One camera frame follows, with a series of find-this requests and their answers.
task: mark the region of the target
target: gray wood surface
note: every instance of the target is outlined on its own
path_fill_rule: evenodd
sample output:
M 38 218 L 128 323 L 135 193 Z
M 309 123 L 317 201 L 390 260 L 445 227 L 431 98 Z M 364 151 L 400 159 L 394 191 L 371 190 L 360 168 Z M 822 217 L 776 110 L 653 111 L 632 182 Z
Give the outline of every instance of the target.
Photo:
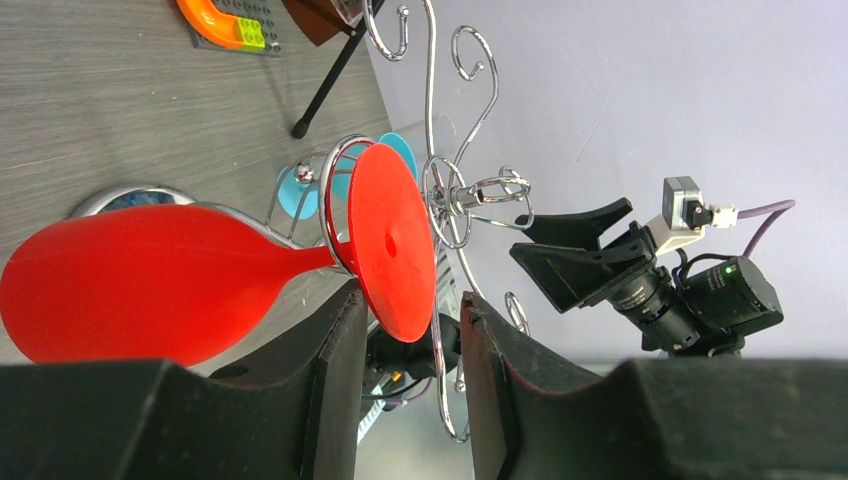
M 282 59 L 194 49 L 173 0 L 0 0 L 0 264 L 115 184 L 162 183 L 263 217 L 282 166 L 388 131 L 363 44 L 307 137 L 290 137 L 346 37 L 315 48 L 282 2 L 268 4 Z M 316 222 L 298 239 L 318 239 Z M 343 281 L 295 279 L 247 338 L 197 369 L 264 344 Z M 0 334 L 0 363 L 26 361 Z

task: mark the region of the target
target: white wall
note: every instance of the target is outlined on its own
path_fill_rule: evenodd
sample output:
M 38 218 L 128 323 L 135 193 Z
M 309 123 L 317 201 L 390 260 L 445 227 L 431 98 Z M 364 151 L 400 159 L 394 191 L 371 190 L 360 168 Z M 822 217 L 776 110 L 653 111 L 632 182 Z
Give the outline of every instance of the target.
M 666 176 L 690 175 L 707 202 L 741 208 L 795 198 L 753 256 L 787 318 L 749 338 L 746 355 L 848 357 L 848 2 L 434 3 L 436 112 L 467 132 L 490 95 L 485 76 L 455 74 L 457 25 L 485 35 L 501 74 L 501 99 L 463 161 L 468 178 L 507 163 L 533 181 L 539 213 L 627 196 L 643 223 Z M 409 7 L 408 58 L 370 48 L 395 127 L 423 116 L 426 21 L 420 3 Z M 391 44 L 394 8 L 378 19 Z M 466 65 L 482 58 L 472 40 L 461 47 Z M 692 251 L 741 252 L 758 223 L 708 231 Z M 475 227 L 468 252 L 484 291 L 499 306 L 515 291 L 534 337 L 576 360 L 640 354 L 639 332 L 606 304 L 555 312 L 507 254 L 521 234 Z

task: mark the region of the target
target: black tripod leg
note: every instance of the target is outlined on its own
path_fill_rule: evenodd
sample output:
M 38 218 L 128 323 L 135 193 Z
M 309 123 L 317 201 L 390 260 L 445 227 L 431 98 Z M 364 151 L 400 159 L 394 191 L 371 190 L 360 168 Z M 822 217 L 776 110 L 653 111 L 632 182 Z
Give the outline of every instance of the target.
M 374 15 L 380 11 L 380 7 L 383 6 L 383 1 L 384 0 L 376 0 L 374 2 Z M 294 124 L 294 128 L 292 128 L 291 132 L 292 137 L 301 139 L 306 136 L 306 132 L 309 131 L 309 124 L 312 123 L 312 119 L 315 118 L 315 114 L 318 113 L 318 109 L 321 108 L 321 104 L 324 103 L 327 95 L 330 94 L 330 90 L 333 89 L 333 85 L 335 85 L 336 80 L 339 79 L 344 67 L 347 66 L 347 62 L 350 60 L 350 57 L 353 56 L 353 52 L 356 51 L 356 47 L 359 46 L 359 42 L 362 40 L 362 36 L 365 35 L 366 31 L 367 28 L 365 27 L 365 20 L 360 20 L 356 25 L 354 35 L 348 39 L 347 43 L 345 43 L 344 48 L 341 53 L 339 53 L 339 57 L 336 58 L 336 62 L 330 68 L 329 73 L 327 73 L 327 77 L 324 78 L 324 82 L 312 98 L 312 102 L 310 102 L 309 106 L 306 107 L 306 112 L 300 120 Z

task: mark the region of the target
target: orange curved tube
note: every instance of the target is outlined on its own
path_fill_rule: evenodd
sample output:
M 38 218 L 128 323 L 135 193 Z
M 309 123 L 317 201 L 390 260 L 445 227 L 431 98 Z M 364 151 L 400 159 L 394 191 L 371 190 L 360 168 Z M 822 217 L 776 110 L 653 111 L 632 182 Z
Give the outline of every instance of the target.
M 244 47 L 236 36 L 238 17 L 218 10 L 212 0 L 177 0 L 177 5 L 188 23 L 210 42 L 224 48 Z

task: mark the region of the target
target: lego brick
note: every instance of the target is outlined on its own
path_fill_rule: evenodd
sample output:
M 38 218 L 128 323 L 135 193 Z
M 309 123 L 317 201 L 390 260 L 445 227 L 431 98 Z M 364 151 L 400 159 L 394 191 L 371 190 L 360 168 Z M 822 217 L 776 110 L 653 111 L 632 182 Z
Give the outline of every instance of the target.
M 245 28 L 248 28 L 252 41 L 245 41 L 245 47 L 241 50 L 232 50 L 219 47 L 203 38 L 190 26 L 191 41 L 195 48 L 203 50 L 216 50 L 221 52 L 237 52 L 247 53 L 251 55 L 262 55 L 267 57 L 280 57 L 281 48 L 278 43 L 278 35 L 275 31 L 275 23 L 271 18 L 271 9 L 268 6 L 268 0 L 213 0 L 215 6 L 222 12 L 241 17 L 242 19 L 253 20 L 251 25 L 236 27 L 236 35 L 243 35 Z

